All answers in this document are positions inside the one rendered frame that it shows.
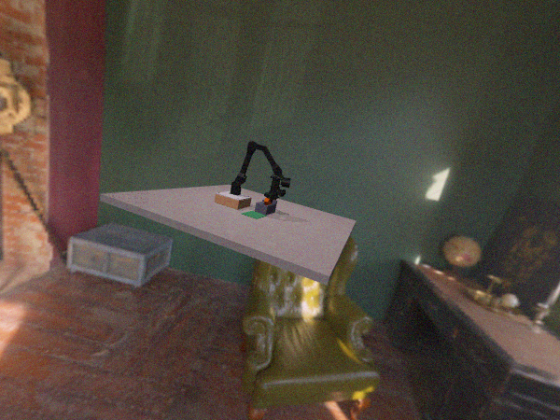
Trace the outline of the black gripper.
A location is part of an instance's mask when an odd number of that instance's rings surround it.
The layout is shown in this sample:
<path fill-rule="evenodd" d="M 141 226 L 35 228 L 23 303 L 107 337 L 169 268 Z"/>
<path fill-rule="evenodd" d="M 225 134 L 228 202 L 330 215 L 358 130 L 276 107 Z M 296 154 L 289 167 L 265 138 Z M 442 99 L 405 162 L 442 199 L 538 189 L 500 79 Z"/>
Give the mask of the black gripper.
<path fill-rule="evenodd" d="M 276 194 L 274 194 L 275 189 L 280 189 L 279 186 L 275 186 L 275 185 L 271 185 L 271 190 L 269 192 L 264 193 L 264 196 L 267 197 L 268 199 L 270 199 L 271 203 L 273 202 L 273 200 L 276 200 L 277 198 L 279 198 Z"/>

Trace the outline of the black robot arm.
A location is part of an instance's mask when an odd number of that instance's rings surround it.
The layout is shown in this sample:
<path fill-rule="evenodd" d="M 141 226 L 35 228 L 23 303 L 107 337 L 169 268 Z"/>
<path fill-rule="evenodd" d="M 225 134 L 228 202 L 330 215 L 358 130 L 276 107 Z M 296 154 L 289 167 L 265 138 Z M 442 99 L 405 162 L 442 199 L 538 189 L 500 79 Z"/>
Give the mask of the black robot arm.
<path fill-rule="evenodd" d="M 253 155 L 253 153 L 255 152 L 256 149 L 263 151 L 267 160 L 269 161 L 270 165 L 272 166 L 273 173 L 275 175 L 277 175 L 277 176 L 274 176 L 274 175 L 270 176 L 270 178 L 273 179 L 272 185 L 279 186 L 280 180 L 281 180 L 280 185 L 282 185 L 282 187 L 289 188 L 291 178 L 283 177 L 282 169 L 276 164 L 276 162 L 274 161 L 274 159 L 273 159 L 271 153 L 269 152 L 268 148 L 266 146 L 258 145 L 256 142 L 251 141 L 251 142 L 248 143 L 248 146 L 247 146 L 247 153 L 246 153 L 246 156 L 245 156 L 245 160 L 244 160 L 242 169 L 241 169 L 240 173 L 238 174 L 238 176 L 236 177 L 235 181 L 233 181 L 231 183 L 230 194 L 241 195 L 241 187 L 240 186 L 242 184 L 244 184 L 244 182 L 247 178 L 247 176 L 245 176 L 245 173 L 246 173 L 247 167 L 250 163 L 251 157 L 252 157 L 252 155 Z M 280 178 L 277 178 L 278 176 Z M 281 178 L 283 178 L 283 179 L 281 179 Z M 275 189 L 274 194 L 276 194 L 276 193 L 278 195 L 280 195 L 281 197 L 282 196 L 284 197 L 284 195 L 286 194 L 286 191 L 284 189 L 283 190 Z"/>

